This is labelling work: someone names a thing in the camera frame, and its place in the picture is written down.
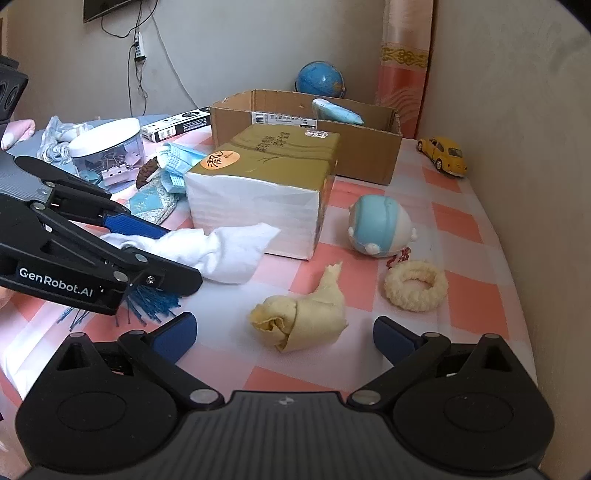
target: television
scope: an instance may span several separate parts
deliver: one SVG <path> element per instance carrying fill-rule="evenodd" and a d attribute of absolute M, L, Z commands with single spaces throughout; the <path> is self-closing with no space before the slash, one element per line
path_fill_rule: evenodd
<path fill-rule="evenodd" d="M 137 0 L 84 0 L 84 23 Z"/>

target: yellow toy car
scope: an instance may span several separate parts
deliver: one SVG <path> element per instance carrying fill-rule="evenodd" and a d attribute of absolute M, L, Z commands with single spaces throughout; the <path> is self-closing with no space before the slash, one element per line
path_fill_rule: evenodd
<path fill-rule="evenodd" d="M 431 159 L 438 171 L 443 170 L 455 177 L 463 177 L 468 172 L 460 146 L 448 138 L 422 138 L 417 149 Z"/>

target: white lid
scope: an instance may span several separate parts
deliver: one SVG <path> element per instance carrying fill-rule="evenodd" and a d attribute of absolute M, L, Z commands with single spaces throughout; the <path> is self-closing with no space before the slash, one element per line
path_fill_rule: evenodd
<path fill-rule="evenodd" d="M 72 140 L 70 156 L 73 158 L 85 157 L 108 150 L 139 134 L 139 129 L 139 120 L 136 118 L 124 118 L 99 125 Z"/>

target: curtain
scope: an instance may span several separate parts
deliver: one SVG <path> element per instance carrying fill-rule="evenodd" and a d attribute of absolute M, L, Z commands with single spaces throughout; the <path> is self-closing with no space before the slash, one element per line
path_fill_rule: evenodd
<path fill-rule="evenodd" d="M 386 0 L 376 103 L 400 114 L 402 134 L 413 138 L 427 78 L 433 0 Z"/>

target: blue gripper pad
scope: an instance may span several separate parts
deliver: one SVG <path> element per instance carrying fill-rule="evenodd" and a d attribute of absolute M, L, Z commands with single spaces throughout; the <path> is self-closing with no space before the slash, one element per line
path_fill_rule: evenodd
<path fill-rule="evenodd" d="M 393 365 L 414 353 L 420 340 L 421 337 L 387 317 L 374 323 L 374 345 Z"/>
<path fill-rule="evenodd" d="M 103 221 L 103 226 L 108 228 L 111 233 L 120 233 L 121 235 L 140 235 L 157 240 L 163 237 L 170 230 L 146 222 L 141 218 L 134 217 L 130 213 L 118 213 L 117 215 L 108 215 Z"/>
<path fill-rule="evenodd" d="M 154 352 L 175 364 L 195 343 L 197 330 L 195 315 L 184 312 L 148 334 L 147 342 Z"/>

